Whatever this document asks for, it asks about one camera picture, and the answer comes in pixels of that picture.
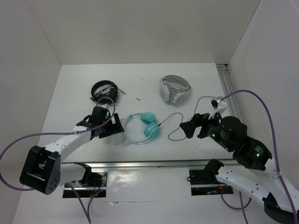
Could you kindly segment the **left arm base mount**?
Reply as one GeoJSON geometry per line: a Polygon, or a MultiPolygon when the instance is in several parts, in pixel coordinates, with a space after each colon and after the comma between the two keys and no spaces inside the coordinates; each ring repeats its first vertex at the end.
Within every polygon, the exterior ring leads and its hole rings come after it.
{"type": "Polygon", "coordinates": [[[96,198],[106,197],[107,172],[92,173],[87,181],[72,181],[64,186],[63,198],[76,198],[74,191],[69,187],[73,187],[80,198],[96,198]]]}

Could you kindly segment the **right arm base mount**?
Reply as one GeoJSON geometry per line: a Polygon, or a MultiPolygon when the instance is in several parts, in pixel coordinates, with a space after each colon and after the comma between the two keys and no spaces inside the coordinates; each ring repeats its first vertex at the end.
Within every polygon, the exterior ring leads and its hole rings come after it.
{"type": "Polygon", "coordinates": [[[227,187],[226,184],[207,177],[207,172],[204,170],[189,170],[189,176],[186,180],[191,185],[192,196],[207,196],[233,194],[232,187],[227,187]]]}

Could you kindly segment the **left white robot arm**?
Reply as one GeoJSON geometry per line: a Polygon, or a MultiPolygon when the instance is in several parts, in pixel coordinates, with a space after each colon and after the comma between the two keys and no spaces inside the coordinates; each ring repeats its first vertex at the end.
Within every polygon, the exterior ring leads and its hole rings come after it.
{"type": "Polygon", "coordinates": [[[63,161],[82,145],[94,138],[105,138],[122,133],[117,113],[101,106],[94,107],[92,114],[78,122],[70,135],[64,135],[55,142],[43,147],[33,146],[23,166],[20,183],[49,195],[59,185],[77,182],[81,186],[92,184],[99,175],[82,162],[63,164],[63,161]]]}

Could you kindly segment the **teal cat-ear headphones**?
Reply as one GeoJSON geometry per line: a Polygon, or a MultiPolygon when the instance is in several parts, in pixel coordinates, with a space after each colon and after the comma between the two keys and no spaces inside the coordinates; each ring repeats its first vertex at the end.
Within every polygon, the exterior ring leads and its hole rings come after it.
{"type": "Polygon", "coordinates": [[[135,145],[145,144],[148,141],[156,138],[160,133],[160,126],[157,123],[157,119],[156,119],[155,115],[151,112],[138,112],[138,113],[130,114],[123,121],[122,127],[124,129],[124,132],[122,133],[123,137],[124,137],[123,146],[129,146],[131,144],[135,144],[135,145]],[[130,138],[127,135],[127,131],[126,131],[127,124],[132,119],[137,118],[137,117],[139,117],[141,122],[146,125],[146,127],[143,131],[145,138],[140,139],[140,140],[134,140],[134,139],[130,138]]]}

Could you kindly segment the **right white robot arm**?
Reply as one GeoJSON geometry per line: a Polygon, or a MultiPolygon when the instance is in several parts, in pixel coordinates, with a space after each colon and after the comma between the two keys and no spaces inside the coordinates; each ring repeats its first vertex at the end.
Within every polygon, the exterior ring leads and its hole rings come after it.
{"type": "Polygon", "coordinates": [[[278,171],[271,152],[260,141],[247,135],[247,126],[238,118],[222,118],[217,113],[213,118],[207,114],[195,114],[190,121],[180,124],[187,138],[192,138],[200,127],[200,139],[210,137],[222,148],[232,153],[233,159],[262,182],[258,184],[234,171],[216,159],[204,167],[204,178],[209,183],[216,181],[233,187],[247,195],[274,221],[281,224],[299,222],[299,192],[278,171]]]}

